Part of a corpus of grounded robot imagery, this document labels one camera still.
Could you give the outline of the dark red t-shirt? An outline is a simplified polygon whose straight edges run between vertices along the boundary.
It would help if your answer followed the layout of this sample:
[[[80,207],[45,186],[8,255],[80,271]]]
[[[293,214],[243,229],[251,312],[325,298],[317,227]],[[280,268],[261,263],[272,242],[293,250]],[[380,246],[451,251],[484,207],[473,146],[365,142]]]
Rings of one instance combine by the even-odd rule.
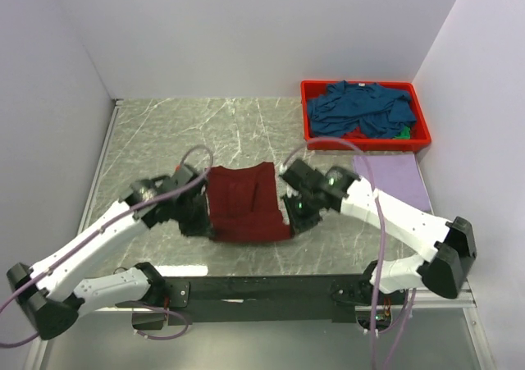
[[[242,169],[213,167],[207,195],[213,241],[266,244],[292,238],[279,209],[273,163]]]

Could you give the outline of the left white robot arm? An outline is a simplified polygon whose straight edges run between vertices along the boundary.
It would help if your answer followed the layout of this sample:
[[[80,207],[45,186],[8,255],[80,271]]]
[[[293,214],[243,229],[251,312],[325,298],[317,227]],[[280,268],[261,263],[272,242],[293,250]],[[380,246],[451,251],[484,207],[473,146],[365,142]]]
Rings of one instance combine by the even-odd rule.
[[[91,226],[54,254],[7,272],[17,302],[36,336],[51,340],[84,315],[113,304],[152,308],[164,304],[167,283],[147,262],[123,272],[90,279],[88,275],[113,250],[153,227],[175,221],[188,227],[204,214],[206,172],[180,164],[172,175],[137,180]]]

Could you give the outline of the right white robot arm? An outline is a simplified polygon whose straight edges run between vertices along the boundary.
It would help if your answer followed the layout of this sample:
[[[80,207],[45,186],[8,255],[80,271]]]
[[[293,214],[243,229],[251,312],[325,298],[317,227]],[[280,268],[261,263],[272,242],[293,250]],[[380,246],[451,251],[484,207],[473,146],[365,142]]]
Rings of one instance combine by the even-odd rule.
[[[281,167],[280,178],[287,185],[282,199],[294,235],[313,229],[327,210],[374,226],[414,251],[411,257],[370,265],[360,283],[367,302],[377,304],[393,292],[422,287],[446,299],[459,296],[477,258],[468,220],[450,221],[418,210],[343,167],[323,173],[296,159]]]

